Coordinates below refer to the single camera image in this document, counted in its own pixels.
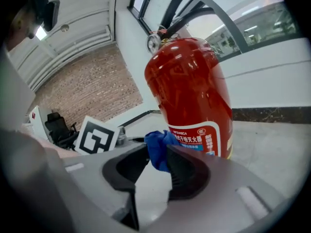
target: fire extinguisher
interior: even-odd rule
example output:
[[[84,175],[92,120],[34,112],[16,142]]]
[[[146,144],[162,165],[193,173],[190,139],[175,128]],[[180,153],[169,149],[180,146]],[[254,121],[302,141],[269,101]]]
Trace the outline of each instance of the fire extinguisher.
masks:
[[[145,79],[182,146],[230,158],[232,110],[217,57],[203,39],[172,38],[190,20],[214,12],[195,9],[171,24],[181,1],[171,1],[159,30],[147,39],[153,56]]]

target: window frame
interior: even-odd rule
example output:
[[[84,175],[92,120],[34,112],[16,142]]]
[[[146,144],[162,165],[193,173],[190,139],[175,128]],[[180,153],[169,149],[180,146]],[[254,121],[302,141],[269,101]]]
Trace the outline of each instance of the window frame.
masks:
[[[135,0],[130,1],[130,5],[128,6],[128,10],[132,13],[132,15],[138,20],[141,27],[144,29],[144,31],[147,33],[147,35],[150,35],[151,29],[147,25],[147,23],[143,20],[143,17],[146,13],[147,7],[149,5],[150,0],[143,0],[142,6],[140,11],[138,11],[136,8],[134,8],[134,2]],[[280,36],[274,39],[266,40],[263,42],[256,43],[254,45],[248,45],[242,32],[239,30],[238,26],[234,23],[234,21],[230,18],[230,16],[214,1],[214,0],[189,0],[186,5],[179,11],[177,16],[182,17],[186,13],[188,13],[191,10],[201,8],[204,5],[207,5],[208,7],[213,8],[215,11],[215,15],[219,17],[219,19],[223,22],[227,30],[232,35],[232,38],[234,39],[236,45],[239,47],[239,50],[231,53],[227,56],[224,56],[222,58],[218,58],[218,61],[225,61],[230,58],[233,58],[235,56],[238,56],[240,54],[244,54],[249,51],[253,51],[262,47],[266,47],[275,43],[292,40],[292,39],[298,39],[303,38],[303,35],[301,33],[294,33],[291,35],[285,35]]]

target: brick wall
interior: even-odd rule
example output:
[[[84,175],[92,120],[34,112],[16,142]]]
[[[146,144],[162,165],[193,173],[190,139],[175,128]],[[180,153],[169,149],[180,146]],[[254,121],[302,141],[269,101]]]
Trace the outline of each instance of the brick wall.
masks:
[[[31,105],[51,108],[68,127],[86,115],[107,121],[142,103],[118,47],[109,45],[61,68],[36,92]]]

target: gray floor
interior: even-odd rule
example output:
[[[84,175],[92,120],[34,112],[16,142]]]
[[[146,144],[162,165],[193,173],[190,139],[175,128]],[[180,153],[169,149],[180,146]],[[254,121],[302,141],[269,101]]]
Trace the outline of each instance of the gray floor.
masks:
[[[298,192],[311,156],[311,125],[234,121],[233,126],[231,160],[247,167],[286,198]],[[164,129],[168,127],[163,116],[149,114],[127,126],[126,134],[144,136]],[[144,228],[165,210],[171,178],[149,163],[136,187],[138,217]]]

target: blue cloth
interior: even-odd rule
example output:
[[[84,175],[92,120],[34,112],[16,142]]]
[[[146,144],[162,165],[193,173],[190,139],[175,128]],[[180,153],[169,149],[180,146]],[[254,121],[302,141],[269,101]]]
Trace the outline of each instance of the blue cloth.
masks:
[[[150,160],[154,168],[169,173],[166,161],[166,145],[180,145],[175,136],[167,130],[164,133],[153,131],[145,136],[144,141],[147,144]]]

